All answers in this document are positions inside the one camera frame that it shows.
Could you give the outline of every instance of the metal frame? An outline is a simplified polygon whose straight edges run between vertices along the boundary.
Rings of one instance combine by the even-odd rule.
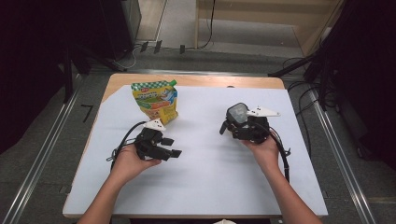
[[[182,71],[182,70],[154,70],[154,69],[135,69],[128,70],[134,74],[165,74],[165,75],[194,75],[194,76],[219,76],[219,77],[268,77],[266,73],[233,73],[233,72],[211,72],[211,71]],[[303,77],[295,75],[285,75],[284,81],[303,81]]]
[[[310,92],[310,97],[313,101],[318,99],[318,93],[315,91]],[[370,205],[361,189],[358,179],[354,175],[352,168],[349,165],[347,156],[335,134],[334,128],[326,111],[323,111],[318,103],[315,103],[315,109],[318,114],[318,118],[323,126],[323,130],[329,140],[332,148],[332,153],[338,163],[341,174],[346,182],[346,186],[349,190],[350,196],[353,203],[356,206],[356,210],[361,217],[361,223],[376,223],[373,212],[371,211]]]
[[[59,115],[56,118],[55,122],[53,123],[49,134],[44,141],[43,146],[41,147],[40,151],[37,154],[37,157],[35,158],[35,162],[33,163],[28,175],[25,177],[20,188],[18,189],[17,196],[15,197],[11,207],[9,208],[5,219],[3,220],[3,224],[19,222],[21,214],[26,204],[28,203],[30,196],[33,193],[33,190],[35,189],[38,178],[41,176],[41,173],[44,170],[44,167],[50,157],[50,153],[52,152],[52,149],[56,144],[59,134],[61,133],[62,128],[64,127],[64,124],[70,114],[70,111],[73,108],[73,105],[77,99],[80,87],[82,86],[84,79],[85,78],[80,75],[76,76],[76,89],[68,103],[62,106],[62,109],[59,112]]]

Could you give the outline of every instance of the wrist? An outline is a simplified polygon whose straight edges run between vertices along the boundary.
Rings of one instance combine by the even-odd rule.
[[[282,175],[277,163],[271,164],[270,162],[267,162],[262,164],[260,167],[265,175]]]
[[[105,182],[105,184],[109,185],[113,189],[122,189],[126,183],[127,181],[124,181],[119,176],[113,174],[110,174]]]
[[[262,169],[262,172],[264,173],[265,177],[268,180],[277,179],[277,178],[279,178],[281,176],[282,176],[282,178],[284,178],[284,176],[283,176],[282,172],[280,171],[279,167],[270,168],[270,169],[266,169],[266,170]]]

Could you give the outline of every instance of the colorful snack pouch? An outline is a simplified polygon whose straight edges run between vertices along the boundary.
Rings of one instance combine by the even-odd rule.
[[[177,117],[176,84],[175,80],[133,83],[132,95],[141,111],[150,119],[161,119],[165,125]]]

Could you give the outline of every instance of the gray floor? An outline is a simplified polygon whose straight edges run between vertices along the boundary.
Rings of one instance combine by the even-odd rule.
[[[209,23],[200,20],[199,46],[209,38]],[[168,0],[157,40],[163,47],[193,47],[195,34],[195,1]],[[211,43],[205,50],[273,57],[303,57],[289,25],[243,21],[213,21]]]
[[[281,69],[286,59],[296,56],[292,53],[288,54],[286,51],[278,55],[235,54],[227,52],[226,45],[223,45],[223,47],[221,52],[192,50],[187,51],[185,54],[179,54],[177,50],[172,49],[162,49],[157,54],[153,53],[153,49],[148,49],[142,53],[137,50],[134,52],[136,58],[135,66],[128,69],[128,72],[149,72],[147,69],[214,71],[257,77],[265,76],[267,73]],[[130,65],[133,62],[134,57],[132,54],[127,55],[120,61],[124,65]],[[304,69],[301,68],[293,71],[293,75],[282,77],[285,86],[289,86],[292,81],[301,80],[303,72]],[[35,189],[24,207],[19,223],[75,222],[75,220],[65,218],[62,215],[64,201],[67,196],[67,190],[64,192],[63,189],[70,188],[72,185],[79,159],[111,74],[113,72],[101,64],[92,62],[92,71],[89,76],[84,78],[78,98],[36,183]],[[307,88],[307,86],[302,85],[290,92],[290,99],[295,111],[298,111],[299,97]],[[6,216],[21,182],[28,174],[53,122],[56,120],[63,106],[63,97],[63,90],[60,90],[36,118],[21,141],[0,155],[1,220]],[[310,101],[311,99],[306,96],[303,98],[302,105],[307,105]],[[92,112],[85,122],[84,119],[87,116],[88,108],[82,105],[93,106]],[[359,158],[356,146],[340,115],[331,108],[328,114],[352,170],[370,202],[370,207],[377,223],[394,223],[394,220],[396,220],[394,213],[396,208],[396,172],[382,161],[365,161]],[[323,222],[361,223],[355,204],[341,175],[340,168],[331,151],[330,144],[314,107],[305,111],[304,116],[306,118],[306,127],[311,136],[312,163],[329,210],[329,215],[322,219]],[[306,140],[301,117],[298,117],[298,120]],[[115,223],[127,223],[127,220],[117,219]]]

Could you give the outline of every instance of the hand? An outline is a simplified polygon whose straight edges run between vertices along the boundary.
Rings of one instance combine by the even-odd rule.
[[[140,160],[137,156],[136,147],[134,145],[128,145],[120,151],[109,178],[123,186],[144,170],[160,163],[160,160],[154,159],[147,161]]]
[[[253,152],[256,162],[260,165],[265,175],[272,171],[280,172],[278,166],[279,150],[271,136],[268,136],[261,144],[255,144],[248,140],[243,140],[242,143]]]

